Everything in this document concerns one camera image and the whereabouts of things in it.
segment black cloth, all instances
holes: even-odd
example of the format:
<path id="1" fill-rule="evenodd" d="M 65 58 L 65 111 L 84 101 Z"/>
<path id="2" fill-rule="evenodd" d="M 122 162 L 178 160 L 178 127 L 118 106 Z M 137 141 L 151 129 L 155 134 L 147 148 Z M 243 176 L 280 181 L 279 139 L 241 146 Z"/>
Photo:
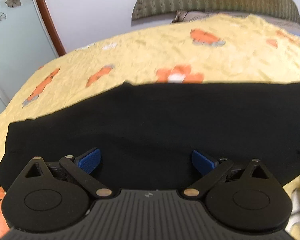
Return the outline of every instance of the black cloth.
<path id="1" fill-rule="evenodd" d="M 284 185 L 300 174 L 300 83 L 128 83 L 53 114 L 9 125 L 0 185 L 28 161 L 99 147 L 92 172 L 106 186 L 182 189 L 199 179 L 196 149 L 214 158 L 261 159 Z"/>

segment bed sheet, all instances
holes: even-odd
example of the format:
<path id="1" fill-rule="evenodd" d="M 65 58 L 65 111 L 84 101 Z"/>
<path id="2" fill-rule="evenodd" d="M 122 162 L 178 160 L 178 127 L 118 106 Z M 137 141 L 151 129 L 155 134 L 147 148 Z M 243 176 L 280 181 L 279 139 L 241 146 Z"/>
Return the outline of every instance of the bed sheet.
<path id="1" fill-rule="evenodd" d="M 0 160 L 9 123 L 53 113 L 124 81 L 300 82 L 300 38 L 253 15 L 217 15 L 135 31 L 72 51 L 37 70 L 0 115 Z M 294 193 L 298 211 L 300 176 L 284 188 L 290 196 Z M 3 196 L 0 188 L 0 199 Z M 6 230 L 0 208 L 0 236 Z M 298 227 L 290 231 L 300 239 Z"/>

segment yellow bed sheet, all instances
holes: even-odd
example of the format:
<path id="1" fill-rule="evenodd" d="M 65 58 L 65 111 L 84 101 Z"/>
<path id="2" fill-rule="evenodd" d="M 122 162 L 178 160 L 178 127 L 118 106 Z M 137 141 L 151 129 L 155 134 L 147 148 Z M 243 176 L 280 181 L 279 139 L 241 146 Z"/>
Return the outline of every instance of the yellow bed sheet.
<path id="1" fill-rule="evenodd" d="M 53 113 L 124 81 L 300 82 L 300 39 L 253 15 L 217 15 L 72 51 L 37 70 L 0 115 L 0 160 L 9 123 Z M 284 188 L 291 196 L 300 176 Z M 298 228 L 291 232 L 300 238 Z"/>

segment metal pin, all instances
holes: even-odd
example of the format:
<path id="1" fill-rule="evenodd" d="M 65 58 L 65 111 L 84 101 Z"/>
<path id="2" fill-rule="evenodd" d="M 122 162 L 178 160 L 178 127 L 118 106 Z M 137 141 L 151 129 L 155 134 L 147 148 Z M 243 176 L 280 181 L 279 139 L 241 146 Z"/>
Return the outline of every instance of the metal pin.
<path id="1" fill-rule="evenodd" d="M 199 190 L 195 188 L 187 188 L 183 191 L 183 194 L 185 194 L 188 197 L 196 197 L 197 195 L 199 195 L 199 193 Z"/>
<path id="2" fill-rule="evenodd" d="M 96 191 L 96 194 L 100 197 L 108 197 L 112 194 L 112 191 L 108 188 L 100 188 Z"/>

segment black robotic device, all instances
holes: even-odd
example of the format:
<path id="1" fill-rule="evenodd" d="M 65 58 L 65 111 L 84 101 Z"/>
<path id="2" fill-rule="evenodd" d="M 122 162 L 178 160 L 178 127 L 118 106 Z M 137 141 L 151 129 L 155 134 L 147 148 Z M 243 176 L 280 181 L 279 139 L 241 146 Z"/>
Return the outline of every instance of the black robotic device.
<path id="1" fill-rule="evenodd" d="M 194 151 L 202 178 L 182 192 L 115 192 L 89 175 L 94 148 L 45 163 L 34 157 L 9 188 L 2 212 L 22 240 L 292 240 L 284 231 L 292 203 L 258 159 L 244 168 Z"/>

